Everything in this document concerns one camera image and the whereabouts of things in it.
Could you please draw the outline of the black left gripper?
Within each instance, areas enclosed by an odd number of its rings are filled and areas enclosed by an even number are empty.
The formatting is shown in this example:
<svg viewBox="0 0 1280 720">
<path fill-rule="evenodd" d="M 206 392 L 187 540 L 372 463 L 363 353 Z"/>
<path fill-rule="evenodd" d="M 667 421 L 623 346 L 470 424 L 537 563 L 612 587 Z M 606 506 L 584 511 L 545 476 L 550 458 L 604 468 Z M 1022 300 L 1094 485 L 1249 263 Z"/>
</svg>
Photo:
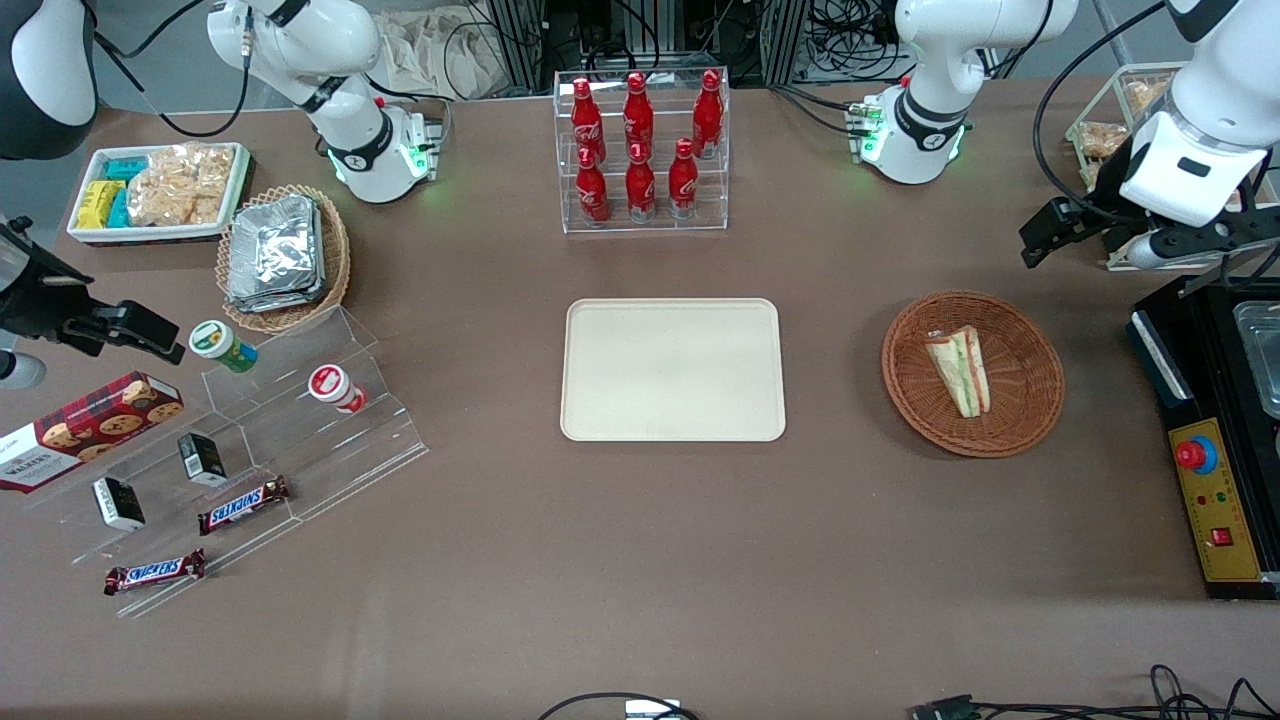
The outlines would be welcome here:
<svg viewBox="0 0 1280 720">
<path fill-rule="evenodd" d="M 1169 219 L 1153 219 L 1138 206 L 1111 208 L 1102 213 L 1066 197 L 1053 197 L 1043 206 L 1044 222 L 1028 222 L 1019 229 L 1020 258 L 1036 269 L 1050 254 L 1091 237 L 1087 227 L 1102 228 L 1103 246 L 1126 254 L 1140 251 L 1157 259 L 1184 259 L 1204 252 L 1231 252 L 1257 243 L 1277 241 L 1277 206 L 1243 211 L 1222 210 L 1207 225 L 1190 227 Z"/>
</svg>

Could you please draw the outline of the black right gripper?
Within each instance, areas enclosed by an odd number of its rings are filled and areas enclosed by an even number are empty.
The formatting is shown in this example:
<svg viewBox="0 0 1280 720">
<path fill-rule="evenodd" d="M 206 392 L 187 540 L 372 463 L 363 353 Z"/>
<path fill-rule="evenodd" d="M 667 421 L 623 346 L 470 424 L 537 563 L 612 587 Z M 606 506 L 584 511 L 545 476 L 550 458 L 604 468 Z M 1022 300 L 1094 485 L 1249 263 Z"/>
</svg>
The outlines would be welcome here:
<svg viewBox="0 0 1280 720">
<path fill-rule="evenodd" d="M 1 223 L 1 328 L 28 338 L 55 338 L 97 357 L 106 345 L 131 347 L 169 364 L 180 364 L 186 348 L 179 327 L 133 300 L 97 307 L 93 279 L 29 240 L 28 217 Z"/>
</svg>

